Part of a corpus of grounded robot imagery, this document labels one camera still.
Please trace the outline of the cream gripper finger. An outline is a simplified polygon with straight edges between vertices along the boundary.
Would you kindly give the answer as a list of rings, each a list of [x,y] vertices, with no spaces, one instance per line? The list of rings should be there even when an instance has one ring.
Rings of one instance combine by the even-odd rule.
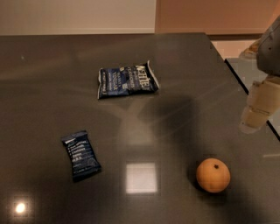
[[[240,131],[245,134],[257,132],[279,108],[280,77],[268,75],[263,81],[254,81],[241,114]]]

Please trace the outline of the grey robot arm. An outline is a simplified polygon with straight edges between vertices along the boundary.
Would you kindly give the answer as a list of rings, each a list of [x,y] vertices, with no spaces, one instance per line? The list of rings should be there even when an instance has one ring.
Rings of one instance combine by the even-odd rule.
[[[254,81],[248,91],[239,125],[246,134],[257,132],[280,108],[280,17],[261,36],[256,64],[267,77]]]

